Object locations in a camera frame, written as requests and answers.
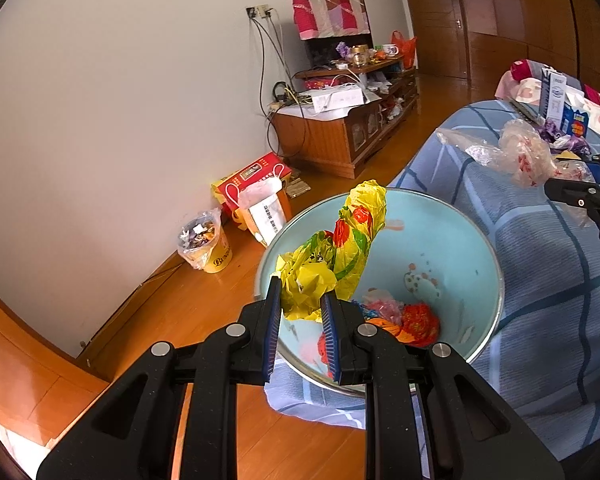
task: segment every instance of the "yellow trash can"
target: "yellow trash can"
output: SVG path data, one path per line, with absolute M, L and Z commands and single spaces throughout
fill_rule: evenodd
M 200 213 L 182 228 L 178 254 L 194 269 L 210 273 L 220 272 L 229 264 L 233 254 L 222 229 L 219 209 Z
M 214 272 L 220 272 L 227 265 L 229 265 L 232 256 L 234 256 L 234 254 L 232 253 L 229 242 L 226 239 L 224 229 L 222 229 L 222 226 L 220 226 L 220 237 L 218 238 L 218 243 L 214 247 L 214 250 L 211 251 L 211 256 L 209 256 L 209 260 L 202 270 L 211 274 Z

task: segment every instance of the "metal screw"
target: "metal screw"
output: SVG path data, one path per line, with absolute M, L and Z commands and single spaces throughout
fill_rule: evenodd
M 225 332 L 231 337 L 240 337 L 242 334 L 247 332 L 247 329 L 240 323 L 232 323 L 226 328 Z
M 165 343 L 164 341 L 160 341 L 159 343 L 155 343 L 151 347 L 151 353 L 156 357 L 162 357 L 163 355 L 167 355 L 171 350 L 171 346 L 169 343 Z
M 433 345 L 433 353 L 438 357 L 449 357 L 451 355 L 451 347 L 446 343 L 436 343 Z
M 372 325 L 371 323 L 363 323 L 362 325 L 358 326 L 358 333 L 364 337 L 371 337 L 378 333 L 378 327 Z

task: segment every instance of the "blue checkered bedsheet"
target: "blue checkered bedsheet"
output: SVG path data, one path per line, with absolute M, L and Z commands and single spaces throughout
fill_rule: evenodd
M 509 105 L 483 101 L 461 108 L 442 127 L 497 144 L 512 118 L 519 115 Z M 587 139 L 600 152 L 600 137 L 590 130 Z M 598 229 L 579 227 L 542 189 L 519 189 L 436 136 L 390 187 L 420 190 L 454 205 L 496 249 L 506 284 L 504 314 L 475 369 L 559 460 L 597 440 Z M 265 391 L 270 405 L 286 415 L 364 428 L 363 399 L 319 388 L 281 359 Z

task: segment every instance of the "wooden tv cabinet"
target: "wooden tv cabinet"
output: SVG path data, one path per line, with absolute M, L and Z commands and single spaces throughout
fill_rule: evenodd
M 357 70 L 372 72 L 399 61 L 395 59 Z M 347 73 L 339 70 L 309 70 L 299 73 L 297 77 L 306 79 L 340 72 Z M 281 152 L 294 154 L 289 161 L 298 168 L 312 168 L 323 173 L 356 178 L 365 162 L 382 148 L 416 103 L 418 90 L 415 69 L 412 67 L 390 74 L 394 78 L 388 94 L 379 94 L 382 98 L 380 101 L 352 108 L 342 119 L 318 121 L 275 114 L 272 122 L 278 133 Z M 381 113 L 381 104 L 398 97 L 404 99 L 403 110 L 387 122 Z

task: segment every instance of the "red box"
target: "red box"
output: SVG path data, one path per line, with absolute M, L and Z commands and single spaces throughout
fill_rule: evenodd
M 278 156 L 269 152 L 267 155 L 261 156 L 258 160 L 252 162 L 240 171 L 214 182 L 211 185 L 211 190 L 218 202 L 228 206 L 231 213 L 238 209 L 238 192 L 245 187 L 257 182 L 265 180 L 270 176 L 277 176 L 282 180 L 283 189 L 291 177 L 291 168 L 278 158 Z

